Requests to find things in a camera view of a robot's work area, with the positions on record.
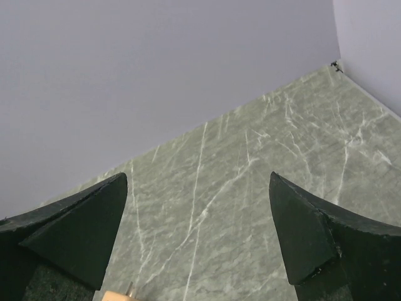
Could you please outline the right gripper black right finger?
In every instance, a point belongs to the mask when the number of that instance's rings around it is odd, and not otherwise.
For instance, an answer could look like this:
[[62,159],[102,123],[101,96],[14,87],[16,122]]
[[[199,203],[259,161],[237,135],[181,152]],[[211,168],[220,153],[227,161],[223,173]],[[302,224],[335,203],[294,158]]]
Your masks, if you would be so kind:
[[400,300],[400,228],[321,199],[272,172],[271,213],[298,300]]

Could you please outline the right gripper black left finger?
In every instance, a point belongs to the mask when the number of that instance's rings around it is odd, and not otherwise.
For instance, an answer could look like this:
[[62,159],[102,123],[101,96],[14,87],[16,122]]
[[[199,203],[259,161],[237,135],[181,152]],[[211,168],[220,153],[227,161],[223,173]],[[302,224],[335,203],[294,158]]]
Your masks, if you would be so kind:
[[1,220],[1,300],[92,300],[106,274],[128,194],[120,172]]

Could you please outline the tan wooden plug adapter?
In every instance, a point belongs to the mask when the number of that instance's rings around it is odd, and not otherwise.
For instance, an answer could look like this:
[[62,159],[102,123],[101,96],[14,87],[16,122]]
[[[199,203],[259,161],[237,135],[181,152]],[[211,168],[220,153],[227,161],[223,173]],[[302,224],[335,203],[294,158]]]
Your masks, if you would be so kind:
[[125,293],[107,290],[103,295],[102,301],[138,301],[134,296],[133,282],[130,282]]

